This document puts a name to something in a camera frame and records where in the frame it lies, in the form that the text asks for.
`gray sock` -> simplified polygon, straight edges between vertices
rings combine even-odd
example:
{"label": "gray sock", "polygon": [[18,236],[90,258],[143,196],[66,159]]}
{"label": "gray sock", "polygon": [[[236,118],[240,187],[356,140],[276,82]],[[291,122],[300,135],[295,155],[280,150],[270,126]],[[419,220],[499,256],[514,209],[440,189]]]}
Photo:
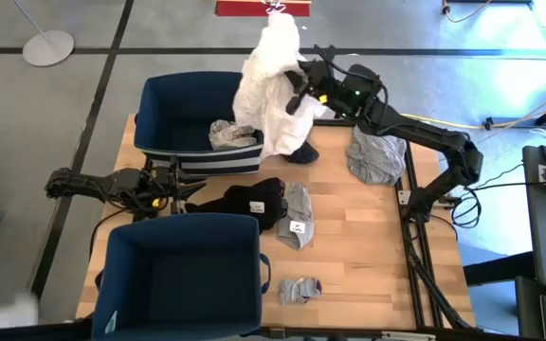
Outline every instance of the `gray sock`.
{"label": "gray sock", "polygon": [[292,183],[286,187],[285,200],[288,211],[278,223],[277,239],[300,250],[311,242],[315,231],[309,190],[303,184]]}
{"label": "gray sock", "polygon": [[288,303],[306,303],[309,298],[321,295],[321,283],[317,278],[299,280],[284,279],[280,284],[280,301],[282,305]]}

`metal stand base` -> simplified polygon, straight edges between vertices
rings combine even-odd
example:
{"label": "metal stand base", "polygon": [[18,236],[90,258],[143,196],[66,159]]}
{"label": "metal stand base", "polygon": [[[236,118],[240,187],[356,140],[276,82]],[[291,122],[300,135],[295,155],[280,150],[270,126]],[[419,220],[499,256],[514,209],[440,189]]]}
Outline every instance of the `metal stand base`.
{"label": "metal stand base", "polygon": [[51,66],[62,62],[73,52],[75,41],[70,34],[59,30],[49,30],[44,34],[47,39],[40,33],[25,44],[23,57],[27,63]]}

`gray fabric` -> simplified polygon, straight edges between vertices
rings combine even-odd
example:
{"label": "gray fabric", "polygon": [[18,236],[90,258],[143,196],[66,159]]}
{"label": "gray fabric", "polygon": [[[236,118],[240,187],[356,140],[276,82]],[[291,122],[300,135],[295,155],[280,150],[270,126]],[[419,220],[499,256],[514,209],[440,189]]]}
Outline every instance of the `gray fabric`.
{"label": "gray fabric", "polygon": [[404,173],[406,141],[393,136],[371,136],[354,128],[347,149],[347,167],[365,184],[394,184]]}
{"label": "gray fabric", "polygon": [[[288,211],[277,228],[277,239],[295,250],[302,249],[313,239],[315,223],[308,188],[301,183],[291,183],[285,189]],[[290,231],[291,222],[304,223],[304,233]]]}
{"label": "gray fabric", "polygon": [[306,303],[309,298],[321,295],[321,284],[316,278],[299,280],[284,279],[280,283],[280,302],[282,305],[289,303]]}
{"label": "gray fabric", "polygon": [[219,119],[209,126],[209,143],[215,151],[253,146],[254,128]]}

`wooden tabletop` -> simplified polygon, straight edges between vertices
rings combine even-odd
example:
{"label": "wooden tabletop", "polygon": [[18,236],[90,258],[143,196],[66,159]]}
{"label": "wooden tabletop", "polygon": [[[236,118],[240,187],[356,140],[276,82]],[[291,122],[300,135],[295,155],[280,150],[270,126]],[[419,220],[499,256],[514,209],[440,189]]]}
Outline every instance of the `wooden tabletop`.
{"label": "wooden tabletop", "polygon": [[[134,116],[127,121],[115,169],[141,168],[145,156],[134,148]],[[293,165],[278,156],[266,158],[257,174],[213,177],[191,197],[201,204],[219,198],[231,185],[253,185],[269,177],[302,182],[311,193],[315,237],[301,251],[276,239],[275,228],[261,236],[261,252],[271,259],[272,280],[264,295],[264,326],[300,328],[413,329],[410,286],[394,187],[364,185],[350,174],[345,150],[351,128],[314,127],[309,137],[319,151],[311,165]],[[411,145],[420,186],[440,172],[435,151]],[[106,206],[103,216],[115,209]],[[443,210],[434,214],[449,219]],[[94,311],[94,277],[104,266],[111,229],[132,221],[121,214],[104,223],[96,238],[77,317]],[[443,222],[427,224],[436,282],[448,301],[470,324],[475,320],[464,280],[454,231]],[[281,306],[283,278],[319,278],[323,295],[305,305]],[[420,282],[425,320],[432,325],[427,290]]]}

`navy fabric bin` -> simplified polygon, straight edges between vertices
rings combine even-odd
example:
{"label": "navy fabric bin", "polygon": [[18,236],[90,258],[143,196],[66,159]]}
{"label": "navy fabric bin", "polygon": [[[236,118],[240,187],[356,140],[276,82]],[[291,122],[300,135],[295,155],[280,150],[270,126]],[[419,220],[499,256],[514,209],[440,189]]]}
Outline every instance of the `navy fabric bin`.
{"label": "navy fabric bin", "polygon": [[258,221],[248,216],[180,214],[118,227],[107,244],[92,336],[210,340],[252,332],[268,288],[260,260],[268,265]]}
{"label": "navy fabric bin", "polygon": [[134,145],[154,160],[178,156],[187,174],[251,173],[260,167],[264,137],[257,145],[215,152],[209,126],[234,121],[233,99],[242,78],[237,72],[188,72],[148,79],[142,90]]}

